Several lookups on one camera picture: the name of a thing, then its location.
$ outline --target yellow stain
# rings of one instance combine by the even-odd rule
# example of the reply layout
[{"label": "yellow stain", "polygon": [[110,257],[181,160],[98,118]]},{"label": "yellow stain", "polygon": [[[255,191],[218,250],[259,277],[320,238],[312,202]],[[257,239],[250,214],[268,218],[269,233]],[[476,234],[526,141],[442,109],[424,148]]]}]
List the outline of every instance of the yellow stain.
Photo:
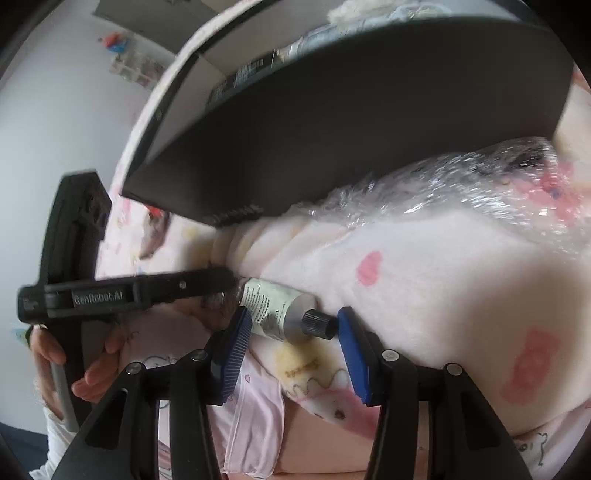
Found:
[{"label": "yellow stain", "polygon": [[183,228],[182,236],[185,240],[193,240],[198,234],[199,229],[194,225]]},{"label": "yellow stain", "polygon": [[310,378],[327,388],[339,368],[329,353],[326,340],[318,338],[298,345],[282,343],[275,351],[275,376],[287,388],[305,385]]}]

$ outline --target blue gripper pad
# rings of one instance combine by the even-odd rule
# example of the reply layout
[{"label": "blue gripper pad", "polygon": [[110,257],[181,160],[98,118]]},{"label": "blue gripper pad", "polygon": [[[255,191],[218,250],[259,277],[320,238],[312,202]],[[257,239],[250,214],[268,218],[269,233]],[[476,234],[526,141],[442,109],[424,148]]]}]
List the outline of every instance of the blue gripper pad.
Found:
[{"label": "blue gripper pad", "polygon": [[223,333],[220,332],[221,339],[216,345],[210,366],[212,378],[218,388],[217,400],[221,401],[214,403],[215,405],[223,405],[234,392],[251,337],[251,323],[251,312],[246,307],[238,307],[230,324]]},{"label": "blue gripper pad", "polygon": [[356,320],[355,312],[351,307],[341,308],[336,317],[339,321],[340,347],[347,363],[353,390],[364,404],[370,404],[372,401],[369,383],[370,366],[363,354],[365,348],[359,343],[366,340],[361,325]]}]

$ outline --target person's hand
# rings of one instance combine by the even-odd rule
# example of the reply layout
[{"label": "person's hand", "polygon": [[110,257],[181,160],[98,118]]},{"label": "person's hand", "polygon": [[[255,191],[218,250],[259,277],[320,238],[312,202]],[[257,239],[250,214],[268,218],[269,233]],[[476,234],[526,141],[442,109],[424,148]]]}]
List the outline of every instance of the person's hand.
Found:
[{"label": "person's hand", "polygon": [[[105,351],[86,370],[84,377],[72,384],[74,395],[93,403],[98,402],[117,378],[119,354],[125,343],[121,327],[116,325],[105,341]],[[50,362],[66,363],[66,354],[55,337],[44,328],[35,326],[30,337],[31,351],[38,375],[41,396],[50,410],[62,418],[61,404],[51,376]]]}]

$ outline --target tube cap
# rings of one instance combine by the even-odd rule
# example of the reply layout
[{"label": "tube cap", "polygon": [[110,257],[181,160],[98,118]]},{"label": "tube cap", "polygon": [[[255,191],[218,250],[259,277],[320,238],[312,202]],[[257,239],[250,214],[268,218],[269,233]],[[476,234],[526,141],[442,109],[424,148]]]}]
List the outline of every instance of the tube cap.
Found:
[{"label": "tube cap", "polygon": [[301,330],[306,335],[330,340],[336,335],[337,320],[332,315],[311,309],[301,319]]}]

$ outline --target plastic wrap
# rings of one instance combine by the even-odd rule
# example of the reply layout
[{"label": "plastic wrap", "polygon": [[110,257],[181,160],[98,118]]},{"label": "plastic wrap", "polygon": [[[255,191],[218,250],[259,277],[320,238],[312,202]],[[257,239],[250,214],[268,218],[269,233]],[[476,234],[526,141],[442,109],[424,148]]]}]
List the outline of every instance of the plastic wrap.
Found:
[{"label": "plastic wrap", "polygon": [[547,140],[523,138],[429,158],[291,211],[355,228],[385,215],[411,216],[461,203],[528,239],[576,255],[589,243],[589,220],[572,172],[573,165],[560,162]]},{"label": "plastic wrap", "polygon": [[451,10],[443,5],[424,1],[403,4],[392,2],[369,11],[360,10],[343,14],[335,10],[329,12],[329,19],[334,17],[334,23],[308,32],[291,45],[277,50],[277,54],[282,61],[287,61],[348,35],[384,27],[393,22],[433,18],[450,13]]}]

